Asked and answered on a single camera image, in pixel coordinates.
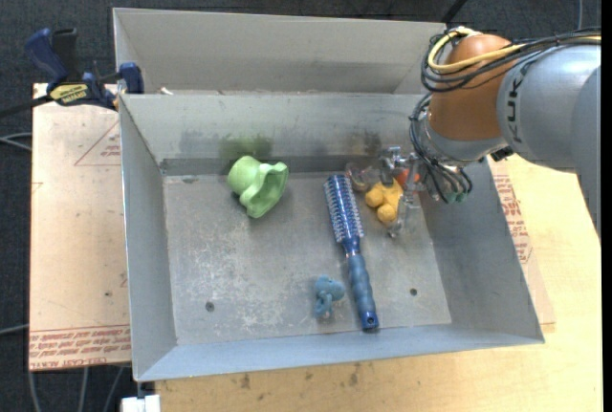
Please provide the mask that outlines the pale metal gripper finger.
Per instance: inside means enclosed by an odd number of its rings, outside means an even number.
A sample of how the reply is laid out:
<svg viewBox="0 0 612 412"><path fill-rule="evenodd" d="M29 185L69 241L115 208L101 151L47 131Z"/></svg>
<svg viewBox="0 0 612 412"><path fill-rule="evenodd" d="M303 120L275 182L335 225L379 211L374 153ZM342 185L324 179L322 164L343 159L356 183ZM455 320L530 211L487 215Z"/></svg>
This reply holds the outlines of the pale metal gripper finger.
<svg viewBox="0 0 612 412"><path fill-rule="evenodd" d="M398 205L397 215L393 222L387 227L387 233L390 237L396 238L402 234L404 230L404 206Z"/></svg>
<svg viewBox="0 0 612 412"><path fill-rule="evenodd" d="M422 207L419 195L416 192L406 192L403 200L404 228L416 229L420 223Z"/></svg>

